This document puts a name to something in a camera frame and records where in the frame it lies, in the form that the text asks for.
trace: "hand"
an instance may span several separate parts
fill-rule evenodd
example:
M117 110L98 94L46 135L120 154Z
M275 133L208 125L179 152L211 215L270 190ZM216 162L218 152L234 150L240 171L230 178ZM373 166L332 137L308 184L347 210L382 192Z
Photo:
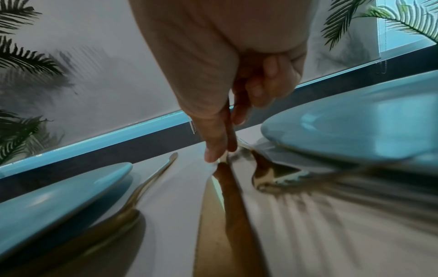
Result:
M318 0L130 3L181 109L207 144L205 160L214 162L237 149L233 124L299 84Z

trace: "ceramic plate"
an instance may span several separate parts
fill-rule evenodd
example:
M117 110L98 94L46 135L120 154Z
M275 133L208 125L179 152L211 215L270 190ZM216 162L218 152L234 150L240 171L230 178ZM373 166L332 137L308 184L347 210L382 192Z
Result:
M102 196L132 169L125 162L77 175L0 204L0 260Z
M433 71L320 99L269 118L261 131L281 146L346 162L436 152L437 79ZM438 156L392 167L438 175Z

